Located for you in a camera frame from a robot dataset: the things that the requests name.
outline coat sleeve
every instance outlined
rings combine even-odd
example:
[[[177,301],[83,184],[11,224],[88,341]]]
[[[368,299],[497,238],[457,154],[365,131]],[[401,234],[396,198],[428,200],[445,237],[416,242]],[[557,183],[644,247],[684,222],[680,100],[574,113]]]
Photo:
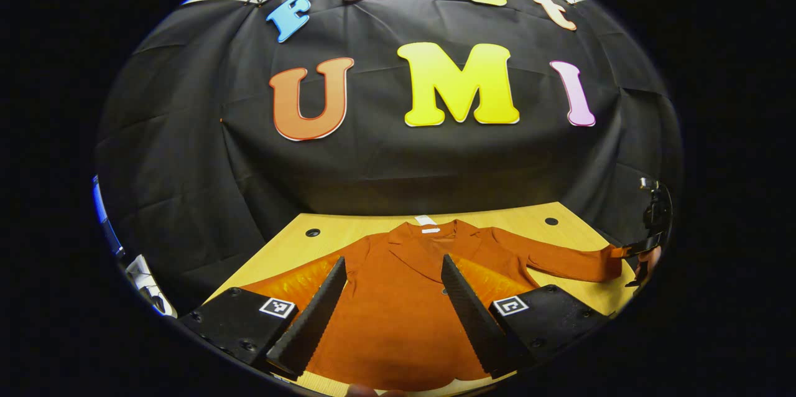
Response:
[[[623,250],[608,245],[602,250],[579,251],[532,240],[497,227],[492,236],[501,247],[514,252],[530,268],[560,278],[601,283],[622,275]]]
[[[326,280],[326,276],[338,258],[342,256],[346,259],[346,277],[349,281],[353,281],[356,272],[367,258],[369,250],[370,237],[366,236],[329,255],[309,261],[271,278],[241,286],[241,289],[293,302],[298,306],[300,313],[307,308],[307,304]]]

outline coat collar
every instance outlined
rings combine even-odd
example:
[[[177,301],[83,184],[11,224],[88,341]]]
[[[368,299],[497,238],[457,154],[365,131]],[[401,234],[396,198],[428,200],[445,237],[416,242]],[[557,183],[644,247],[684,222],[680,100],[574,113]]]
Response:
[[[440,232],[423,233],[423,229],[440,228]],[[481,246],[479,229],[461,220],[437,226],[415,226],[404,222],[389,232],[389,250],[407,266],[436,283],[443,283],[441,274],[445,253],[452,252],[472,258]],[[440,247],[430,246],[424,238],[443,238],[452,235],[454,241]]]

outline yellow letter m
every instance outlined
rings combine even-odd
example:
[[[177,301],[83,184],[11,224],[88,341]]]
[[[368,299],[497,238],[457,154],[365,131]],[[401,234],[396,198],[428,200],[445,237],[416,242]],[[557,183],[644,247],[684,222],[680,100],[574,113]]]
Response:
[[[505,47],[475,45],[461,70],[433,42],[402,45],[398,56],[409,61],[412,75],[412,111],[404,117],[407,125],[432,126],[445,120],[445,113],[436,105],[435,89],[457,122],[467,118],[476,91],[480,91],[480,103],[473,116],[481,124],[515,124],[520,120],[520,111],[511,100],[506,67],[511,54]]]

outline clothing label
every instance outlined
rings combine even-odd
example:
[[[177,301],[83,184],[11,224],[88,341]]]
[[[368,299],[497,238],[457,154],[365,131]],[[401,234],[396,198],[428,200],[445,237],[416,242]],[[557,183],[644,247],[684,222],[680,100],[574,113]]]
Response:
[[[420,226],[426,226],[426,224],[432,224],[434,226],[437,225],[437,223],[435,223],[434,220],[429,218],[428,215],[421,215],[421,216],[415,217],[415,220],[417,220],[417,222],[420,223]]]

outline black backdrop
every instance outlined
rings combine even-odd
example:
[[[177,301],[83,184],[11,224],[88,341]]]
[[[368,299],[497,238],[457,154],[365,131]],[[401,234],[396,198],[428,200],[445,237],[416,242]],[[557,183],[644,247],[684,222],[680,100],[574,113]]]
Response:
[[[156,317],[114,269],[96,221],[94,146],[111,80],[181,1],[4,2],[18,17],[6,294],[18,394],[282,394]],[[602,334],[497,395],[792,395],[780,330],[790,301],[778,291],[792,258],[778,218],[787,213],[777,212],[787,183],[764,178],[788,152],[788,128],[776,125],[790,101],[788,20],[772,19],[785,2],[600,2],[671,80],[689,190],[679,236]]]
[[[680,192],[680,134],[663,81],[592,1],[553,0],[577,24],[572,32],[533,0],[310,0],[309,22],[280,44],[265,17],[284,1],[181,6],[134,51],[105,107],[96,155],[109,218],[181,313],[300,212],[421,215],[560,201],[623,245],[646,236],[640,176]],[[396,50],[412,42],[440,45],[459,68],[476,44],[509,49],[519,123],[448,115],[434,127],[406,125],[412,82]],[[324,81],[315,66],[338,57],[355,61],[341,127],[302,142],[279,135],[271,77],[306,68],[300,107],[316,116]],[[580,69],[593,127],[569,124],[552,60]]]

